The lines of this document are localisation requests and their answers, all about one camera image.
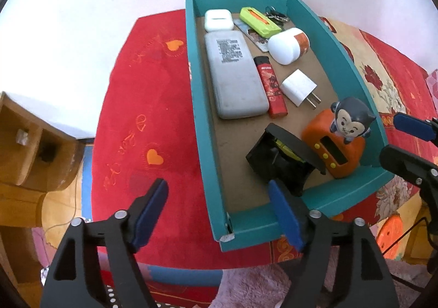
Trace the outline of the orange timer with cat figure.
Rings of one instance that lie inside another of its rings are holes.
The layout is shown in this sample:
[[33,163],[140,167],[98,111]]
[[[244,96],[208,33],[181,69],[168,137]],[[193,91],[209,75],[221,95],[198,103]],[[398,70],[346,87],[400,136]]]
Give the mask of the orange timer with cat figure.
[[301,140],[318,154],[330,174],[340,179],[359,166],[365,137],[375,115],[360,99],[349,96],[324,109],[301,133]]

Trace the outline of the black folding phone stand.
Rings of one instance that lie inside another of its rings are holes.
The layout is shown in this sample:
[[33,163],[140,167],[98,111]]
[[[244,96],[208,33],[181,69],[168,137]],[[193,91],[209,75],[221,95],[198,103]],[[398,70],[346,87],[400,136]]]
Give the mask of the black folding phone stand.
[[301,139],[271,122],[246,155],[252,170],[264,181],[281,183],[293,196],[304,192],[315,170],[326,174],[324,161]]

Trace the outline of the white usb wall charger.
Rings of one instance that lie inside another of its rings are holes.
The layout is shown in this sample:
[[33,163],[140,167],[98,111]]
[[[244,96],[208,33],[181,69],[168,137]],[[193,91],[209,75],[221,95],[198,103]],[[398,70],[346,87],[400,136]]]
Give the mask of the white usb wall charger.
[[282,93],[296,106],[299,107],[304,101],[316,108],[321,99],[314,93],[316,83],[305,73],[297,69],[291,73],[281,84]]

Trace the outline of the white pill bottle orange label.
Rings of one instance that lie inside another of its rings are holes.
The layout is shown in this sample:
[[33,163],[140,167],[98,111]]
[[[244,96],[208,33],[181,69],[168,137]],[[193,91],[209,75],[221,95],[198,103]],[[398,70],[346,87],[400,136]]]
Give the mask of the white pill bottle orange label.
[[280,65],[290,65],[310,49],[306,33],[297,27],[282,31],[268,40],[270,56]]

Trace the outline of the black car key with keyring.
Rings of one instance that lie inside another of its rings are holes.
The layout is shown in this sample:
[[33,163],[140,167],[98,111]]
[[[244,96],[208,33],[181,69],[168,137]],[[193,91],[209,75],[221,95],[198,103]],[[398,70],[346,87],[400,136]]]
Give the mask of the black car key with keyring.
[[287,15],[278,12],[273,6],[267,6],[265,8],[265,15],[267,19],[271,20],[279,27],[283,27],[290,21],[290,18]]

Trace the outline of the pink fluffy rug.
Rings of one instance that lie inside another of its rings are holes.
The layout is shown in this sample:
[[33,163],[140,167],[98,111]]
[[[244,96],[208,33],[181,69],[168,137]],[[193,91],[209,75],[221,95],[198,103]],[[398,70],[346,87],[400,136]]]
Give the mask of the pink fluffy rug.
[[[321,293],[316,307],[328,307],[330,302],[330,290],[333,289],[338,261],[339,248],[333,247],[330,251],[330,259],[327,273],[324,279],[324,287],[329,292]],[[404,261],[385,259],[391,273],[421,288],[425,287],[431,278],[426,266],[411,265]],[[210,303],[209,307],[280,307],[291,282],[298,279],[298,264],[301,259],[256,266],[246,269],[228,269],[223,272],[218,294]],[[410,307],[419,296],[419,292],[394,281],[400,307]]]

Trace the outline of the wooden bedside shelf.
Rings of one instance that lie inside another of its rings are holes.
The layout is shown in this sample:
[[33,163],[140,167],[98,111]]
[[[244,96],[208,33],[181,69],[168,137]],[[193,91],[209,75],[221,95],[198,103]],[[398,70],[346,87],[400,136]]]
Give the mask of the wooden bedside shelf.
[[33,242],[50,192],[76,177],[85,146],[1,94],[1,306],[38,307],[40,270]]

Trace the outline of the red lighter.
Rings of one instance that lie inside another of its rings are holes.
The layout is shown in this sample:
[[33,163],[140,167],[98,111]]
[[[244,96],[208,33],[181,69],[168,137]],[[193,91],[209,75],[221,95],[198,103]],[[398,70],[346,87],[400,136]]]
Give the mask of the red lighter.
[[283,97],[283,93],[281,92],[278,79],[269,61],[269,57],[256,56],[254,58],[254,62],[267,95],[269,103],[269,116],[271,118],[287,116],[287,106]]

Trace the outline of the teal cardboard tray box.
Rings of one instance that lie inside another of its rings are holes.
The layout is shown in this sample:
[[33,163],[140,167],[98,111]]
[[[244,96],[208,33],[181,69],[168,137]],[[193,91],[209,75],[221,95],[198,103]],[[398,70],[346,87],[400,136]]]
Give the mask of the teal cardboard tray box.
[[[289,114],[271,119],[267,113],[246,119],[219,118],[215,109],[201,17],[210,9],[240,12],[242,7],[262,11],[272,6],[287,14],[310,39],[310,50],[295,64],[280,66],[273,60],[275,74],[283,80],[299,68],[320,90],[322,104],[294,106]],[[203,189],[210,227],[222,252],[245,249],[274,241],[281,229],[267,194],[267,184],[250,168],[247,153],[270,122],[297,137],[317,113],[338,98],[356,96],[370,107],[377,119],[370,127],[365,151],[357,169],[348,177],[333,179],[314,171],[304,185],[304,202],[328,217],[355,206],[393,179],[379,164],[379,152],[388,138],[370,92],[359,71],[334,33],[302,0],[186,0],[187,51],[192,75],[192,104]]]

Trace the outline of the grey white power bank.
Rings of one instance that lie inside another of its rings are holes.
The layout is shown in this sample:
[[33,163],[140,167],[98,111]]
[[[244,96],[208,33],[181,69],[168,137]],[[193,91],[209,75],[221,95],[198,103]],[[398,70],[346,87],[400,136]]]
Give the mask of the grey white power bank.
[[267,113],[267,95],[243,34],[215,31],[204,41],[218,116],[241,119]]

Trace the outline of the small printed card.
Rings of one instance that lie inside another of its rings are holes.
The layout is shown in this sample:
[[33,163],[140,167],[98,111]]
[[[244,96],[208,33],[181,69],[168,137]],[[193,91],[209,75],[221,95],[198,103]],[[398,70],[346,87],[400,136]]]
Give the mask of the small printed card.
[[267,53],[268,50],[268,40],[260,36],[254,29],[248,26],[241,19],[233,19],[234,25],[254,44],[258,49]]

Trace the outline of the green orange utility knife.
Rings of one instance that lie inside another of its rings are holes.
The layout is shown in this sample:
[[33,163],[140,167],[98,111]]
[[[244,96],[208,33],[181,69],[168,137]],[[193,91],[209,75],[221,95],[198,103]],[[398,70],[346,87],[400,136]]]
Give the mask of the green orange utility knife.
[[259,36],[269,39],[282,31],[274,22],[253,7],[242,7],[239,13],[241,21],[251,27]]

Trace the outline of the white earbuds case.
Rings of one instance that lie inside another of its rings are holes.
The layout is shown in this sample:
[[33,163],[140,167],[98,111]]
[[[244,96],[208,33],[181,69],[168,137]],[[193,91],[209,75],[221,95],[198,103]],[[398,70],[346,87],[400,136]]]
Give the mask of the white earbuds case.
[[234,22],[232,14],[227,9],[210,9],[204,15],[204,29],[206,32],[232,30]]

